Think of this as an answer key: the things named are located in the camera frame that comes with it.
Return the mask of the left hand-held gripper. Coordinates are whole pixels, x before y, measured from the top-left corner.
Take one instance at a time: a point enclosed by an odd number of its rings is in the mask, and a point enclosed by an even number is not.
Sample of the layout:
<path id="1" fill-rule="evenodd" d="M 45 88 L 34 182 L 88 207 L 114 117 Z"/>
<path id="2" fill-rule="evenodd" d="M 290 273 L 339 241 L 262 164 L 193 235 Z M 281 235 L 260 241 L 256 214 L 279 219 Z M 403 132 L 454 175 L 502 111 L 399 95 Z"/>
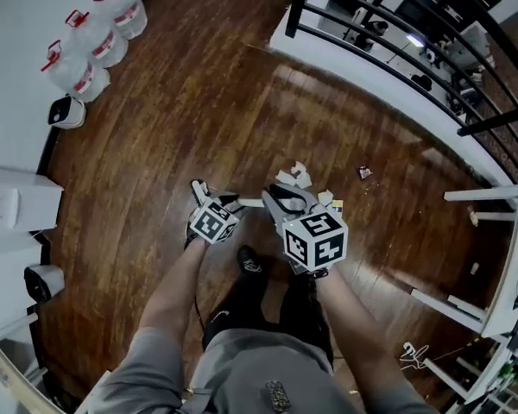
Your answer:
<path id="1" fill-rule="evenodd" d="M 214 191 L 209 195 L 190 223 L 190 229 L 209 243 L 225 241 L 233 232 L 248 207 L 236 204 L 229 212 L 219 204 L 231 204 L 238 200 L 238 195 L 230 191 Z"/>

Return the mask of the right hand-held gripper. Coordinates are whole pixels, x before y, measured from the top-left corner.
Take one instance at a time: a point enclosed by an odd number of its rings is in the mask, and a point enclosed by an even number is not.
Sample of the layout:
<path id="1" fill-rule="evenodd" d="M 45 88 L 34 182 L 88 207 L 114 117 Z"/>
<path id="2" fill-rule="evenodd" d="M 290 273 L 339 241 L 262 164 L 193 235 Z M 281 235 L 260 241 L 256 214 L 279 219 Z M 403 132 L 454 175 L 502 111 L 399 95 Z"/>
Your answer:
<path id="1" fill-rule="evenodd" d="M 282 231 L 284 254 L 295 272 L 330 269 L 346 258 L 348 226 L 333 211 L 324 209 L 298 219 L 299 210 L 310 210 L 318 200 L 309 191 L 292 185 L 271 184 L 261 200 L 277 229 Z"/>

